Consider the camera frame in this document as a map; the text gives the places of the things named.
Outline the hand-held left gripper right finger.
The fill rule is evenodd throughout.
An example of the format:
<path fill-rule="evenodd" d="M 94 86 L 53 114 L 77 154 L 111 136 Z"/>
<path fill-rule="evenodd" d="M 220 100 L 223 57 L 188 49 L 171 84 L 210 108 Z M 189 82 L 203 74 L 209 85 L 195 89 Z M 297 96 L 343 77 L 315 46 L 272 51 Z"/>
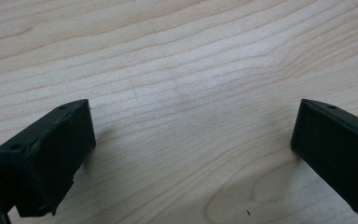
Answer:
<path fill-rule="evenodd" d="M 358 213 L 358 117 L 303 99 L 291 148 Z"/>

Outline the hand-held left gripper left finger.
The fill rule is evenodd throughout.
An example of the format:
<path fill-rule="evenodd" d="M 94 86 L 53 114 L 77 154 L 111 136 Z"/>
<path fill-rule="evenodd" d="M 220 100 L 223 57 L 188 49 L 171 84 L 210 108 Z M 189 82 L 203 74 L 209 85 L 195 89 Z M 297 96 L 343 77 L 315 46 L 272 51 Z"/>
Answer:
<path fill-rule="evenodd" d="M 0 205 L 54 214 L 96 146 L 87 99 L 60 105 L 0 146 Z"/>

